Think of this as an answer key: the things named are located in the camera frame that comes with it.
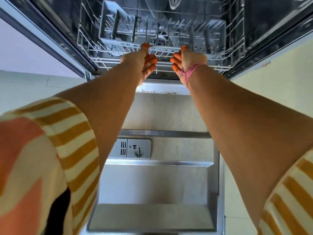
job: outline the left hand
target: left hand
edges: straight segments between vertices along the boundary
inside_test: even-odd
[[[142,72],[138,86],[155,70],[158,62],[155,55],[148,54],[148,50],[149,44],[143,43],[139,51],[123,55],[120,59],[121,63],[131,62]]]

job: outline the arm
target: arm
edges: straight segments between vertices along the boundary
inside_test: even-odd
[[[191,75],[188,89],[258,225],[276,184],[313,146],[313,119],[254,94],[205,65]]]
[[[101,77],[57,94],[76,104],[88,118],[96,135],[100,171],[134,101],[136,87],[155,69],[157,59],[147,51],[148,47],[142,47],[124,55],[121,64]]]

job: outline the pink thread wristband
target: pink thread wristband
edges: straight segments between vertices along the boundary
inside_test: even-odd
[[[205,63],[197,63],[195,65],[192,65],[189,67],[189,69],[187,70],[187,72],[184,72],[183,70],[179,70],[179,74],[182,74],[185,76],[186,78],[186,87],[188,88],[188,79],[190,78],[190,76],[193,74],[193,72],[200,66],[202,65],[206,65]]]

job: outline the right hand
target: right hand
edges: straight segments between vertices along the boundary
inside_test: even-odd
[[[207,64],[208,59],[204,54],[189,51],[186,46],[182,46],[178,53],[173,54],[173,57],[171,57],[170,61],[173,63],[172,68],[178,75],[181,83],[186,85],[186,76],[181,74],[180,70],[186,72],[191,66],[195,64]]]

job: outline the lower dish rack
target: lower dish rack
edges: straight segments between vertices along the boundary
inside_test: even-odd
[[[244,0],[82,0],[77,44],[98,68],[110,69],[144,42],[159,58],[155,71],[183,45],[202,52],[223,73],[245,55]]]

